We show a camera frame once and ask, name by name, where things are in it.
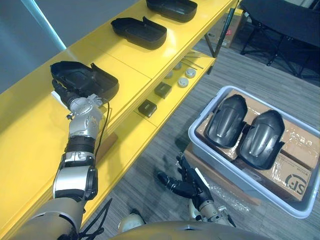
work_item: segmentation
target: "robotic arm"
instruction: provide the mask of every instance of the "robotic arm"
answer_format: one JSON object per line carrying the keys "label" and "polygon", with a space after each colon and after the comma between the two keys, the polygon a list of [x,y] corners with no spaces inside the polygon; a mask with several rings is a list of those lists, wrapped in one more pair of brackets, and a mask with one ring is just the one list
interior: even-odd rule
{"label": "robotic arm", "polygon": [[236,227],[224,206],[219,209],[215,207],[209,188],[202,181],[196,170],[189,165],[185,156],[179,155],[176,159],[181,166],[178,171],[182,180],[177,180],[160,171],[157,174],[160,182],[173,193],[191,199],[189,203],[190,211],[193,212],[190,206],[193,205],[199,213],[197,217],[200,217],[196,217],[196,220]]}
{"label": "robotic arm", "polygon": [[71,114],[69,136],[53,182],[53,199],[46,202],[12,240],[77,240],[87,201],[98,193],[95,142],[103,113],[96,96],[80,97],[56,80],[54,90]]}

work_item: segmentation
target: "yellow table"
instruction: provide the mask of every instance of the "yellow table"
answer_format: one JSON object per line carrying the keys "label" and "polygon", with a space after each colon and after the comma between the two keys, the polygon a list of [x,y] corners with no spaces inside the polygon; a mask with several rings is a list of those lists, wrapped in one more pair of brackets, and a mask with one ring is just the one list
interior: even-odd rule
{"label": "yellow table", "polygon": [[[110,21],[54,56],[0,95],[0,239],[9,238],[32,213],[52,196],[52,183],[68,140],[69,113],[52,96],[50,65],[58,61],[94,62],[119,80],[119,92],[110,101],[111,113],[103,139],[116,132],[116,144],[97,164],[98,195],[86,205],[85,222],[113,186],[143,151],[161,126],[213,65],[214,58],[199,54],[193,61],[203,67],[180,88],[177,79],[188,66],[164,76],[191,51],[234,0],[195,0],[197,13],[191,21],[179,23],[150,11],[144,0],[117,17],[146,16],[167,28],[163,46],[147,50],[117,36]],[[164,81],[172,86],[162,99],[153,93]],[[157,104],[147,118],[137,107],[145,99]]]}

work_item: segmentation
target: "printed logo on box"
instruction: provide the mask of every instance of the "printed logo on box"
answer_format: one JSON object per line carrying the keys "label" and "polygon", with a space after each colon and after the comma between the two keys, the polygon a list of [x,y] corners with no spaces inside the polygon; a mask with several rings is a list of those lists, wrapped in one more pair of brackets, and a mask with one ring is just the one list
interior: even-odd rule
{"label": "printed logo on box", "polygon": [[294,190],[297,194],[302,195],[306,188],[306,181],[296,174],[290,174],[285,179],[286,185]]}

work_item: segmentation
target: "small black box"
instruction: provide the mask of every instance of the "small black box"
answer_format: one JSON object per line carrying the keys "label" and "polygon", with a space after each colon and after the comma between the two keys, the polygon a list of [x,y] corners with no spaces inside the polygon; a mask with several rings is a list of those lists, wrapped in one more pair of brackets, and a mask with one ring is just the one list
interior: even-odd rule
{"label": "small black box", "polygon": [[163,81],[159,83],[158,86],[156,86],[154,93],[158,96],[165,99],[168,94],[171,92],[171,86],[169,84],[164,83]]}
{"label": "small black box", "polygon": [[150,118],[151,115],[157,110],[157,105],[153,102],[146,99],[139,107],[138,110],[140,113]]}

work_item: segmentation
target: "cardboard box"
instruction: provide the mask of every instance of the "cardboard box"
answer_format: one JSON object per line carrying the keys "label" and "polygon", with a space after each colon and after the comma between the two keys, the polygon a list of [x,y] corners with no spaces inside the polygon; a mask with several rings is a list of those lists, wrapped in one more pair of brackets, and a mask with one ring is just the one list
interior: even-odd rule
{"label": "cardboard box", "polygon": [[239,158],[232,163],[286,201],[301,201],[311,176],[310,170],[282,153],[269,170],[257,170]]}
{"label": "cardboard box", "polygon": [[[217,44],[220,38],[221,32],[224,28],[228,13],[221,17],[216,24],[208,32],[209,39],[212,43]],[[242,9],[236,8],[234,15],[232,17],[230,26],[226,32],[222,46],[229,48],[233,39],[235,38],[237,32],[244,26],[247,21],[247,17],[244,15]]]}
{"label": "cardboard box", "polygon": [[[99,151],[95,158],[95,163],[97,164],[103,156],[109,151],[109,149],[115,144],[117,141],[118,136],[113,132],[111,133],[105,140],[103,140],[100,144]],[[94,149],[97,149],[99,141],[95,141]]]}
{"label": "cardboard box", "polygon": [[205,137],[205,130],[207,128],[207,125],[210,121],[210,119],[212,118],[214,114],[211,112],[208,117],[197,127],[197,129],[195,130],[195,135],[204,143],[206,143],[209,147],[211,147],[212,149],[216,150],[217,152],[219,152],[222,156],[224,156],[226,159],[228,159],[230,162],[235,160],[237,158],[237,153],[236,153],[236,148],[240,142],[242,133],[238,139],[238,141],[236,142],[236,144],[234,145],[234,147],[232,148],[221,148],[221,147],[217,147],[214,144],[212,144],[206,137]]}
{"label": "cardboard box", "polygon": [[[258,115],[270,110],[268,106],[236,90],[232,90],[226,98],[234,94],[240,94],[245,98],[248,112],[244,121],[249,125]],[[285,131],[281,138],[281,141],[284,142],[281,152],[305,168],[314,169],[319,161],[320,139],[288,120],[283,119],[283,122]]]}
{"label": "cardboard box", "polygon": [[239,187],[237,187],[233,182],[231,182],[229,179],[227,179],[223,175],[221,175],[212,166],[210,166],[209,164],[204,162],[201,158],[194,155],[194,153],[192,152],[192,143],[189,143],[189,145],[184,150],[183,154],[189,164],[191,164],[194,168],[198,168],[202,174],[205,174],[212,181],[214,181],[215,183],[220,185],[222,188],[224,188],[228,192],[233,193],[238,198],[240,198],[250,204],[253,204],[256,206],[259,206],[261,204],[260,199],[246,194]]}

